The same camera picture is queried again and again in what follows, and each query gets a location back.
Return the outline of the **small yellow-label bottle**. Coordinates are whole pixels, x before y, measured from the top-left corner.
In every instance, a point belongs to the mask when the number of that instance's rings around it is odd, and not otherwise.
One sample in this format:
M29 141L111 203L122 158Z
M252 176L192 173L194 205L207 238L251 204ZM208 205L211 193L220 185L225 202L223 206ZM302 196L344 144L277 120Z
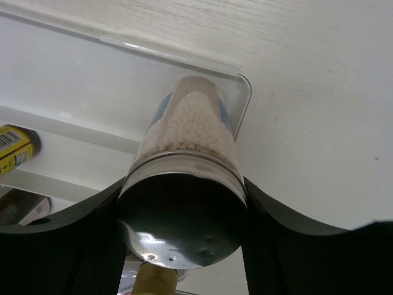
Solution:
M1 126L1 176L38 155L41 146L35 131L9 124Z
M131 294L174 295L177 282L176 270L145 262L138 269Z

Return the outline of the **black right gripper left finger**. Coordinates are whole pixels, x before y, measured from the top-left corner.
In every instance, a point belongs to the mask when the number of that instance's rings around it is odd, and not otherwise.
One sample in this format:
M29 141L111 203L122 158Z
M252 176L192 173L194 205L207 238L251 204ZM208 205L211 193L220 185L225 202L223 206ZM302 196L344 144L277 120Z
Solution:
M117 294L123 181L28 225L1 228L1 294Z

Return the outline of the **short spice jar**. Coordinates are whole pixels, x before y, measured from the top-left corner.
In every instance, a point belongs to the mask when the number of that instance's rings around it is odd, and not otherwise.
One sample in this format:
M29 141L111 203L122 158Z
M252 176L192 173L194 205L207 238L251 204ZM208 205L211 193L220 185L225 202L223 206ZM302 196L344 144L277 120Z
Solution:
M51 207L46 196L11 189L1 196L1 227L27 225L49 215Z

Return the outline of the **tall blue-label jar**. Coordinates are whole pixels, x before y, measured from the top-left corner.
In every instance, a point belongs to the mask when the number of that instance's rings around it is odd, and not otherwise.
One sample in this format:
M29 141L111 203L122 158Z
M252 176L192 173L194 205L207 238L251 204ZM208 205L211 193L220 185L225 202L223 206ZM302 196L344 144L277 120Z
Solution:
M196 269L243 239L246 189L217 85L184 77L159 105L117 201L120 235L141 259Z

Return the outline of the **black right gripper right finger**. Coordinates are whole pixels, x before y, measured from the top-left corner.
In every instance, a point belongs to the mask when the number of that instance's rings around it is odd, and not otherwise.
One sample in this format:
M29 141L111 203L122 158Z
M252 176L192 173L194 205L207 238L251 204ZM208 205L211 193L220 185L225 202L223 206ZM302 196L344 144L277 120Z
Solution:
M246 180L242 245L249 294L391 294L392 222L344 230L311 219Z

